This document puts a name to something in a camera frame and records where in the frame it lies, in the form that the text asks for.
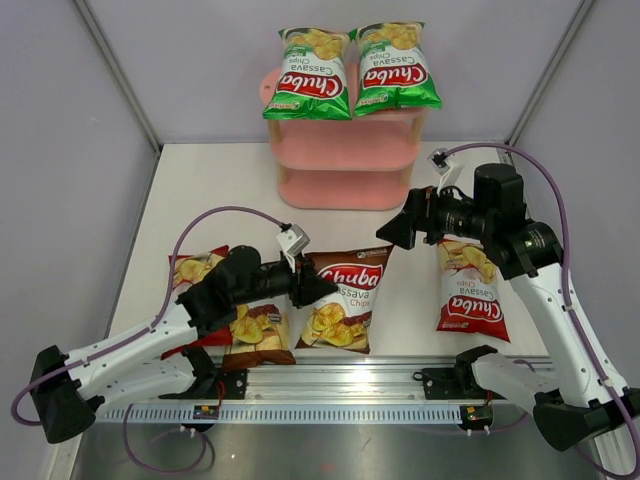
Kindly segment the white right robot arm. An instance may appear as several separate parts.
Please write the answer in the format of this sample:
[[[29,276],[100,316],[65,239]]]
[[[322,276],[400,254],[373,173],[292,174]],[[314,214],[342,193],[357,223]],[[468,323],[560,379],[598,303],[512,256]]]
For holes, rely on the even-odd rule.
[[[456,357],[454,384],[466,396],[492,391],[529,413],[558,451],[632,422],[639,391],[628,385],[603,351],[570,281],[568,255],[553,230],[526,216],[524,181],[513,166],[474,171],[472,196],[456,187],[410,190],[399,214],[377,238],[405,250],[417,233],[434,245],[447,235],[477,240],[533,319],[555,378],[519,367],[489,346]]]

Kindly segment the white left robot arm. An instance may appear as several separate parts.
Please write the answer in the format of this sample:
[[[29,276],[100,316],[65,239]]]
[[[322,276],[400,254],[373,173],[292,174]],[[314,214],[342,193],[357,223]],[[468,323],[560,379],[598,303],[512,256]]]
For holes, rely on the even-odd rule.
[[[48,443],[58,444],[86,431],[117,400],[136,403],[185,391],[206,397],[216,385],[206,353],[187,353],[157,374],[150,366],[165,352],[230,325],[241,304],[287,296],[301,308],[337,289],[302,254],[264,263],[255,248],[237,246],[159,318],[70,352],[56,345],[41,350],[27,389],[36,423]]]

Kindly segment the brown Chuba barbeque chips bag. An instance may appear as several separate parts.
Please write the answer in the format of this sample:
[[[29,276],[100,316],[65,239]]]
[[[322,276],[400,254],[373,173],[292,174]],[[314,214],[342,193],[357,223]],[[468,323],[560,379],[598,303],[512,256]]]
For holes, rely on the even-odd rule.
[[[337,291],[311,306],[298,349],[370,352],[373,310],[392,251],[391,245],[384,245],[308,255],[318,276],[334,284]]]

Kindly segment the green Chuba chips bag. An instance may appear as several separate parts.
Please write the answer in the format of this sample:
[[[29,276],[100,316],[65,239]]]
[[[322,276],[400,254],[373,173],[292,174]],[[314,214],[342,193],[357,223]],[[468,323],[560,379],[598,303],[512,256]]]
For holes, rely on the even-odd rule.
[[[382,110],[442,107],[421,47],[423,30],[420,21],[387,21],[349,33],[359,55],[355,116]]]
[[[316,27],[279,32],[283,61],[266,120],[349,120],[352,118],[344,57],[351,43],[345,32]]]

